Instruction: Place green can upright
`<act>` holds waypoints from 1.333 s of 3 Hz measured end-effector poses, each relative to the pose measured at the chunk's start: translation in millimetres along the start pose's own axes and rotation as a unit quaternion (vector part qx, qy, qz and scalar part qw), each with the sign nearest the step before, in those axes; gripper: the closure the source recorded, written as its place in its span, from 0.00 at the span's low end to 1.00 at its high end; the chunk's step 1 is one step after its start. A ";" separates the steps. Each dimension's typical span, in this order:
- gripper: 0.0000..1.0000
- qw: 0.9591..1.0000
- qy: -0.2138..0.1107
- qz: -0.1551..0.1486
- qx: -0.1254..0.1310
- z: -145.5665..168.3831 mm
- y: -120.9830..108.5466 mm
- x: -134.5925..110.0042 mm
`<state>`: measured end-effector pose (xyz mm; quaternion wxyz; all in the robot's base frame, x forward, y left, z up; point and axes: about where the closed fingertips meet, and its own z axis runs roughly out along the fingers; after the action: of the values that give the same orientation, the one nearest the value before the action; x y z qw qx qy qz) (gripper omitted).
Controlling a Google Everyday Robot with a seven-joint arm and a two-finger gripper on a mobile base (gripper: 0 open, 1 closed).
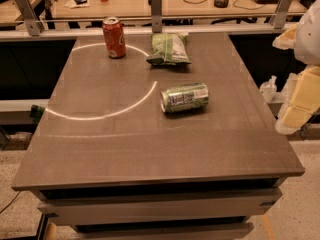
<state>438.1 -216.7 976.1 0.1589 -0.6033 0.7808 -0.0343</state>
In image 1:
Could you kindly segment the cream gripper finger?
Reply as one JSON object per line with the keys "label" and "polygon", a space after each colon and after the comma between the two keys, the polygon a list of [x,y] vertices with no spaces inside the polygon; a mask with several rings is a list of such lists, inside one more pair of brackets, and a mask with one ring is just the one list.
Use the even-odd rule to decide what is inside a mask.
{"label": "cream gripper finger", "polygon": [[280,134],[290,135],[300,130],[320,108],[320,67],[308,65],[298,75],[291,75],[285,94],[275,129]]}
{"label": "cream gripper finger", "polygon": [[272,46],[282,50],[293,49],[297,27],[297,24],[289,27],[285,32],[275,38]]}

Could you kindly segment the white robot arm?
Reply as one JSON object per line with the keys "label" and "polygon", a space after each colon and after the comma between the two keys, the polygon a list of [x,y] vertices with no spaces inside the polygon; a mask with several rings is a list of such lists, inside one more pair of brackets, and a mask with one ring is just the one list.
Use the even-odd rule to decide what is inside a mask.
{"label": "white robot arm", "polygon": [[320,108],[320,0],[316,0],[300,21],[276,37],[272,46],[293,49],[295,59],[306,67],[282,105],[275,128],[281,134],[298,131]]}

